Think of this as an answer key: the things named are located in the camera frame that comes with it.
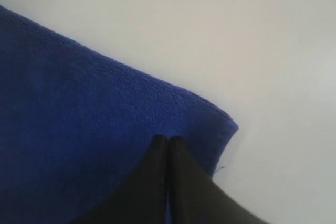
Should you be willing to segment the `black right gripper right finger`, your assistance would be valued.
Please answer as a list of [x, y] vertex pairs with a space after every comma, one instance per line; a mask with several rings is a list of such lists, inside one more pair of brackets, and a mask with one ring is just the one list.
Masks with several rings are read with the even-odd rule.
[[169, 140], [167, 176], [171, 223], [265, 223], [223, 192], [178, 136]]

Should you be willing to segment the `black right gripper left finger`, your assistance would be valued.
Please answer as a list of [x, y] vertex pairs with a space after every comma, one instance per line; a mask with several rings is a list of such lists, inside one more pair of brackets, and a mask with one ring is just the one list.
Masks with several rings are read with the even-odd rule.
[[73, 223], [165, 223], [167, 154], [167, 138], [156, 135], [120, 187]]

